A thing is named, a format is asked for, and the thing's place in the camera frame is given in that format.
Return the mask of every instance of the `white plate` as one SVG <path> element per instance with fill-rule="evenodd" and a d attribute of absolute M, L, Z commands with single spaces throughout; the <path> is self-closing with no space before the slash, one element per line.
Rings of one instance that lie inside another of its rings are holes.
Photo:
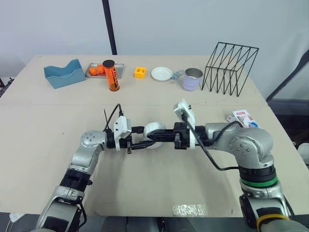
<path fill-rule="evenodd" d="M 173 72 L 166 67 L 157 67 L 151 71 L 151 76 L 157 81 L 167 81 L 173 76 Z"/>

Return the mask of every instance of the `yellow ring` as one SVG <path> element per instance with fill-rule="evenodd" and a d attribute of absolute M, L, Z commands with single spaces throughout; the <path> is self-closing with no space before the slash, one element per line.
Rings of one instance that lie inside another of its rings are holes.
<path fill-rule="evenodd" d="M 256 221 L 256 228 L 257 228 L 257 231 L 258 232 L 261 232 L 260 231 L 260 224 L 266 220 L 266 219 L 269 219 L 269 218 L 278 218 L 278 219 L 287 219 L 287 220 L 290 220 L 288 217 L 286 217 L 285 215 L 282 215 L 282 214 L 267 214 L 267 215 L 263 215 L 261 217 L 259 217 L 259 219 Z"/>

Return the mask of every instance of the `table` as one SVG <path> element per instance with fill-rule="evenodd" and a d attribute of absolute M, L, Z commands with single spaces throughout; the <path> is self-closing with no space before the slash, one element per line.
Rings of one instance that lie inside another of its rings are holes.
<path fill-rule="evenodd" d="M 52 89 L 43 78 L 43 66 L 65 66 L 74 58 L 81 61 L 84 71 L 90 62 L 108 58 L 127 64 L 120 91 L 112 93 L 111 98 L 107 84 L 100 79 Z M 186 92 L 177 84 L 156 82 L 149 74 L 144 80 L 132 77 L 137 65 L 147 67 L 148 73 L 154 67 L 152 62 L 176 71 L 186 68 L 182 64 L 198 60 L 203 64 L 207 57 L 35 57 L 0 99 L 0 120 L 7 122 L 0 133 L 0 173 L 6 177 L 2 179 L 5 188 L 0 189 L 0 211 L 39 214 L 60 183 L 81 134 L 104 127 L 104 108 L 110 113 L 119 102 L 133 126 L 161 121 L 172 128 L 178 121 L 173 105 L 184 97 L 192 105 L 197 125 L 224 122 L 233 110 L 247 109 L 274 137 L 272 154 L 277 174 L 295 213 L 308 214 L 309 172 L 251 80 L 237 98 L 207 90 Z M 236 165 L 228 153 L 211 153 L 222 167 Z M 173 205 L 201 204 L 206 217 L 241 216 L 238 172 L 216 170 L 199 148 L 174 150 L 173 144 L 164 144 L 156 150 L 133 151 L 130 155 L 125 151 L 103 152 L 92 180 L 94 184 L 86 189 L 84 200 L 90 215 L 168 217 L 173 215 Z"/>

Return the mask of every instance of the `blue plastic bin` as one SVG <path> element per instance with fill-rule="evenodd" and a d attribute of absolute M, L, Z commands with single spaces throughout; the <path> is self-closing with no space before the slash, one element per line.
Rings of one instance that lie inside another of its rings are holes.
<path fill-rule="evenodd" d="M 64 68 L 55 66 L 45 67 L 44 74 L 45 78 L 54 88 L 68 86 L 86 80 L 78 59 L 71 60 Z"/>

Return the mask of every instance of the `black cord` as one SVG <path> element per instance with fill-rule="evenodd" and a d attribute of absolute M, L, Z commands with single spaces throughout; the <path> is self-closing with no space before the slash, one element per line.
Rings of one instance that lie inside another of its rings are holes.
<path fill-rule="evenodd" d="M 109 119 L 107 120 L 106 125 L 105 125 L 103 131 L 105 131 L 105 130 L 108 128 L 108 124 L 109 124 L 109 122 L 110 122 L 110 120 L 111 120 L 113 114 L 115 113 L 117 107 L 119 107 L 119 116 L 124 115 L 124 113 L 122 112 L 122 109 L 121 109 L 121 105 L 118 103 L 118 104 L 115 106 L 115 108 L 113 109 L 113 111 L 112 111 L 112 113 L 111 113 Z"/>
<path fill-rule="evenodd" d="M 82 224 L 80 224 L 80 225 L 78 226 L 78 230 L 79 230 L 79 229 L 80 229 L 83 225 L 85 225 L 85 224 L 86 224 L 86 222 L 87 222 L 87 215 L 86 215 L 86 212 L 85 212 L 84 206 L 83 206 L 83 204 L 82 204 L 82 203 L 80 203 L 80 206 L 81 206 L 81 210 L 82 210 L 82 213 L 83 213 L 84 221 L 83 221 L 83 223 L 82 223 Z"/>
<path fill-rule="evenodd" d="M 211 163 L 215 166 L 216 169 L 218 169 L 219 171 L 226 171 L 226 170 L 232 170 L 232 169 L 239 169 L 239 167 L 226 167 L 226 168 L 220 168 L 217 163 L 214 161 L 214 159 L 212 158 L 211 154 L 208 152 L 207 148 L 204 146 L 203 142 L 201 141 L 201 139 L 199 138 L 198 134 L 195 132 L 195 130 L 193 129 L 193 127 L 188 123 L 187 118 L 186 117 L 182 117 L 183 121 L 187 124 L 187 126 L 189 127 L 189 129 L 192 131 L 195 139 L 197 140 L 198 144 L 200 145 L 200 147 L 202 148 L 202 150 L 205 152 L 206 156 L 209 158 L 209 160 L 211 161 Z"/>
<path fill-rule="evenodd" d="M 295 213 L 290 205 L 290 203 L 288 202 L 288 200 L 286 199 L 286 197 L 284 196 L 284 200 L 285 200 L 285 203 L 286 203 L 286 206 L 288 207 L 289 211 L 290 211 L 290 214 L 291 214 L 291 218 L 296 221 L 296 218 L 295 218 Z"/>
<path fill-rule="evenodd" d="M 230 128 L 231 126 L 233 126 L 234 124 L 238 124 L 240 127 L 243 127 L 243 125 L 238 122 L 238 121 L 234 121 L 234 122 L 231 122 L 229 124 L 227 124 L 220 132 L 219 134 L 217 135 L 217 137 L 214 138 L 213 142 L 217 142 L 220 137 L 222 136 L 222 134 L 224 133 L 224 131 L 226 131 L 228 128 Z"/>

